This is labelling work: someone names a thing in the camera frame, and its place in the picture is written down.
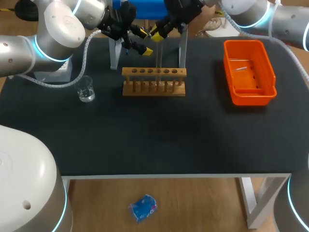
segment blue light ring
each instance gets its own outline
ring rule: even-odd
[[[75,9],[72,11],[72,14],[75,14],[75,13],[77,12],[77,10],[78,10],[78,8],[79,8],[81,2],[82,2],[82,0],[78,0],[77,4],[76,4],[76,6],[75,6]]]
[[[48,56],[48,55],[46,55],[43,51],[42,51],[42,49],[40,49],[40,47],[39,47],[39,45],[38,45],[38,42],[37,42],[37,36],[35,36],[35,45],[36,45],[36,47],[37,47],[37,49],[41,52],[41,54],[43,55],[43,56],[45,56],[46,58],[48,58],[48,59],[50,59],[50,60],[52,60],[52,61],[55,61],[55,62],[65,62],[65,61],[67,61],[69,58],[67,58],[67,59],[54,59],[54,58],[51,58],[50,56]]]
[[[304,46],[304,49],[309,52],[309,50],[307,49],[307,45],[306,45],[306,40],[307,40],[307,34],[308,34],[308,31],[309,31],[309,22],[306,26],[306,29],[305,29],[305,32],[304,32],[304,37],[303,37],[303,46]]]
[[[237,25],[237,26],[239,26],[240,28],[252,28],[252,27],[258,25],[259,23],[261,23],[265,19],[265,17],[267,16],[267,14],[269,12],[269,9],[270,9],[270,2],[268,1],[266,11],[265,11],[264,15],[260,18],[260,20],[258,20],[256,23],[253,23],[249,26],[240,26],[240,25]]]
[[[289,182],[288,182],[288,198],[289,198],[289,202],[290,202],[290,206],[292,208],[293,213],[295,214],[296,218],[298,219],[298,221],[300,222],[300,224],[309,232],[309,227],[304,223],[304,221],[300,218],[300,216],[298,215],[298,213],[296,212],[292,200],[291,200],[291,195],[290,195],[290,180],[291,177],[289,178]]]
[[[64,186],[64,184],[63,184],[63,187],[64,187],[64,193],[65,193],[65,195],[66,195],[66,199],[65,199],[65,201],[64,201],[64,208],[63,208],[63,212],[62,212],[62,215],[61,215],[61,217],[60,217],[60,219],[59,219],[59,222],[56,224],[56,226],[55,226],[55,228],[52,230],[52,232],[55,232],[56,230],[57,230],[57,228],[59,227],[59,225],[60,225],[60,223],[61,223],[61,221],[62,221],[62,219],[63,219],[63,217],[64,217],[64,212],[66,211],[66,208],[67,208],[67,191],[66,191],[66,187]]]

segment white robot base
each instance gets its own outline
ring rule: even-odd
[[[0,231],[70,232],[70,202],[48,148],[4,126],[0,142]]]

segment white cable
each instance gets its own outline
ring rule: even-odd
[[[269,25],[268,25],[268,36],[270,38],[272,38],[272,22],[274,21],[274,16],[275,16],[276,10],[277,10],[279,5],[281,5],[281,0],[276,0],[274,12],[271,15],[271,18],[270,18],[270,21],[269,21]]]
[[[271,41],[275,41],[278,44],[280,44],[285,50],[286,52],[291,56],[292,60],[295,62],[296,66],[298,67],[301,75],[303,76],[307,86],[309,87],[309,75],[307,74],[306,70],[304,69],[304,67],[302,66],[302,64],[299,62],[298,58],[295,56],[295,54],[291,51],[291,49],[281,40],[274,38],[274,37],[269,37],[269,36],[265,36],[265,35],[254,35],[254,34],[249,34],[246,33],[244,31],[242,31],[237,24],[234,22],[234,20],[231,18],[231,16],[225,11],[225,9],[223,8],[222,4],[219,3],[222,12],[224,13],[226,19],[231,23],[231,25],[240,33],[249,36],[249,37],[255,37],[255,38],[260,38],[260,39],[269,39]]]
[[[82,76],[83,76],[83,74],[84,74],[84,72],[85,72],[85,69],[86,69],[86,62],[87,62],[87,52],[88,52],[88,46],[89,46],[90,40],[91,40],[94,36],[96,36],[97,34],[99,34],[99,33],[101,33],[101,30],[96,30],[96,31],[94,31],[94,32],[88,37],[88,39],[86,40],[86,43],[85,43],[85,46],[84,46],[84,54],[83,54],[82,69],[81,69],[81,72],[79,73],[79,75],[78,75],[73,81],[71,81],[71,82],[69,82],[69,83],[66,83],[66,84],[63,84],[63,85],[51,85],[51,84],[44,83],[44,82],[42,82],[42,81],[38,81],[37,79],[32,78],[32,77],[29,77],[29,76],[27,76],[27,75],[19,74],[19,75],[17,75],[17,76],[20,76],[20,77],[22,77],[22,78],[25,78],[25,79],[27,79],[27,80],[29,80],[29,81],[32,81],[32,82],[34,82],[34,83],[36,83],[36,84],[38,84],[38,85],[40,85],[40,86],[44,86],[44,87],[47,87],[47,88],[65,88],[65,87],[69,87],[69,86],[74,85],[76,82],[78,82],[78,81],[82,78]]]

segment white table leg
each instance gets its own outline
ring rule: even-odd
[[[258,229],[270,215],[276,196],[287,177],[288,175],[286,177],[265,178],[257,200],[251,179],[249,177],[239,178],[249,229]]]
[[[118,61],[120,58],[120,53],[121,53],[121,40],[113,40],[109,38],[109,43],[110,43],[110,58],[111,58],[111,69],[112,70],[117,70],[118,67]]]
[[[188,26],[183,29],[179,44],[179,68],[185,68],[185,56],[187,53]]]
[[[66,177],[62,177],[62,181],[64,184],[64,187],[66,188],[67,193],[69,192],[69,187],[70,187],[70,179]]]

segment blue plastic bag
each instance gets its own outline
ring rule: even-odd
[[[139,201],[135,202],[134,204],[130,204],[129,211],[134,216],[136,222],[140,223],[151,214],[153,214],[157,207],[158,206],[156,205],[155,199],[152,196],[146,194]]]

